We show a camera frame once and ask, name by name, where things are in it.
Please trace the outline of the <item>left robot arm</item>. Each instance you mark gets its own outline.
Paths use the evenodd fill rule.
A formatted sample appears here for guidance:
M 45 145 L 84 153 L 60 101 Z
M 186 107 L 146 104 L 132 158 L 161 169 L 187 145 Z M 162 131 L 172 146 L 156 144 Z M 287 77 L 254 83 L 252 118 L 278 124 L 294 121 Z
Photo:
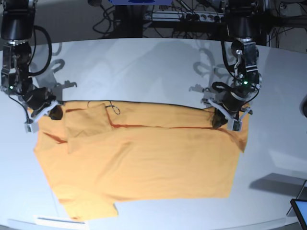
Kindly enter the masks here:
M 221 100 L 208 102 L 214 107 L 213 128 L 227 125 L 230 131 L 240 131 L 242 119 L 251 112 L 247 107 L 261 88 L 261 75 L 257 67 L 259 51 L 254 38 L 260 32 L 258 22 L 259 2 L 257 0 L 223 0 L 221 9 L 228 36 L 233 39 L 231 51 L 236 63 L 229 66 L 225 42 L 221 41 L 222 56 L 226 70 L 233 78 L 231 85 L 214 82 L 212 88 L 223 96 Z

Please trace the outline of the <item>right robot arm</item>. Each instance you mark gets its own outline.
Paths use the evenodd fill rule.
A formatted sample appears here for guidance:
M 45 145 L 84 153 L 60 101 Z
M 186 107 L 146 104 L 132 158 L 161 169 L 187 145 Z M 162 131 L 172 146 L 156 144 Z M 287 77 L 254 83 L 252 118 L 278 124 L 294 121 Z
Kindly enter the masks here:
M 48 116 L 52 120 L 63 117 L 61 103 L 46 87 L 38 88 L 33 84 L 33 77 L 43 74 L 49 67 L 52 57 L 52 43 L 47 30 L 35 25 L 36 5 L 35 0 L 2 0 L 3 6 L 0 37 L 4 40 L 2 48 L 2 69 L 0 89 L 9 97 L 17 96 L 17 103 L 26 111 L 30 108 L 33 112 L 26 115 L 27 123 L 32 123 L 34 118 Z M 29 41 L 36 37 L 40 31 L 46 38 L 48 57 L 44 67 L 31 72 L 36 48 L 30 47 Z

